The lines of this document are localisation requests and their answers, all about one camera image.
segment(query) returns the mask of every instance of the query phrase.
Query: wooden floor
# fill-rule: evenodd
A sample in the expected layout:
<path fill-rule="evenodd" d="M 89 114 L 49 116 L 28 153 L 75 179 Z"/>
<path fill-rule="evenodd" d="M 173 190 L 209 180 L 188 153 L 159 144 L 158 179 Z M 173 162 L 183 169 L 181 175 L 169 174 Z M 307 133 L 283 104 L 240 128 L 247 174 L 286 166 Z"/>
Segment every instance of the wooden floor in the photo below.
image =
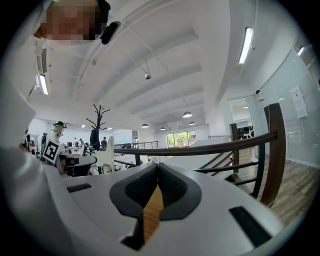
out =
<path fill-rule="evenodd" d="M 240 150 L 239 163 L 250 162 L 252 148 Z M 264 173 L 258 200 L 260 200 L 265 187 L 269 167 L 269 155 L 265 155 Z M 239 170 L 238 175 L 242 179 L 254 177 L 257 174 L 257 166 L 250 166 Z M 320 170 L 292 162 L 285 161 L 283 178 L 279 193 L 271 206 L 271 210 L 279 217 L 285 225 L 291 223 L 296 217 L 305 213 L 312 203 L 318 190 L 320 181 Z M 255 183 L 246 185 L 253 191 Z M 154 191 L 147 206 L 143 210 L 144 239 L 148 239 L 156 231 L 159 225 L 159 212 L 163 209 L 162 194 L 159 187 Z"/>

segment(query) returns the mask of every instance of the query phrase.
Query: window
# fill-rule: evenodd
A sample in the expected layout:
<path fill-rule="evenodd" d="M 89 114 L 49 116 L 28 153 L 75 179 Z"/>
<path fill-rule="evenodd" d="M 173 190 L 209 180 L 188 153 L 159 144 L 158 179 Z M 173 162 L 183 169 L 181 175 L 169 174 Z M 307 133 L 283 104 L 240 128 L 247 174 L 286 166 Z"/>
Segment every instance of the window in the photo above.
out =
<path fill-rule="evenodd" d="M 170 133 L 166 135 L 168 148 L 182 148 L 189 147 L 196 143 L 196 131 L 183 131 L 177 133 Z"/>

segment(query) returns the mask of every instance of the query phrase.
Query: fluorescent light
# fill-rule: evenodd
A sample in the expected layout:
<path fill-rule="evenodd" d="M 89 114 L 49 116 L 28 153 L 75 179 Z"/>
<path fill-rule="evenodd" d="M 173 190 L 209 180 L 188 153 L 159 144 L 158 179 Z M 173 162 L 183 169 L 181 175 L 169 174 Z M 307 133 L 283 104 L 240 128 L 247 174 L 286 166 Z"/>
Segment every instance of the fluorescent light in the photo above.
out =
<path fill-rule="evenodd" d="M 305 48 L 302 46 L 298 51 L 298 56 L 300 56 L 304 52 Z"/>
<path fill-rule="evenodd" d="M 40 82 L 41 82 L 41 86 L 42 86 L 42 89 L 43 89 L 43 93 L 45 95 L 48 95 L 46 77 L 43 74 L 40 75 Z"/>
<path fill-rule="evenodd" d="M 239 59 L 240 64 L 245 63 L 245 60 L 247 58 L 247 55 L 248 55 L 248 52 L 250 49 L 253 34 L 254 34 L 253 28 L 251 28 L 251 27 L 245 28 L 244 42 L 243 42 L 242 52 L 241 52 L 240 59 Z"/>
<path fill-rule="evenodd" d="M 183 117 L 184 117 L 184 118 L 190 118 L 190 117 L 192 117 L 192 114 L 191 114 L 191 112 L 187 111 L 187 112 L 185 112 L 185 113 L 183 114 Z"/>

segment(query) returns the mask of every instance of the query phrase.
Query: black slot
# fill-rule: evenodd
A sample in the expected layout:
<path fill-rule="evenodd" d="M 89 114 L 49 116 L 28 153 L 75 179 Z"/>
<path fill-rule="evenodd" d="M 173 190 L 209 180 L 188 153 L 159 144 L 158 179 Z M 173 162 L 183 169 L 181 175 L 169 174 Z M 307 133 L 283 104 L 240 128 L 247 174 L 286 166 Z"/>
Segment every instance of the black slot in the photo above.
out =
<path fill-rule="evenodd" d="M 92 188 L 92 186 L 88 183 L 85 183 L 85 184 L 80 184 L 75 186 L 68 186 L 66 189 L 69 191 L 69 193 L 73 193 L 81 190 L 86 190 L 89 188 Z"/>
<path fill-rule="evenodd" d="M 255 247 L 271 239 L 265 229 L 242 206 L 229 209 L 229 212 Z"/>

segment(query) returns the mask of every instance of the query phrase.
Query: cap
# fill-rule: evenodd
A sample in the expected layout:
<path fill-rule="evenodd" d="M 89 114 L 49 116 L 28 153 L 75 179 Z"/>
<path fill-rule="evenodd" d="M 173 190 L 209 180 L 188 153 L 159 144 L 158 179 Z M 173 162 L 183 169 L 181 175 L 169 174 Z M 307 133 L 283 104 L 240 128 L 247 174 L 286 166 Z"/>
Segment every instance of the cap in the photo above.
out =
<path fill-rule="evenodd" d="M 53 126 L 65 126 L 63 122 L 59 121 L 53 124 Z"/>

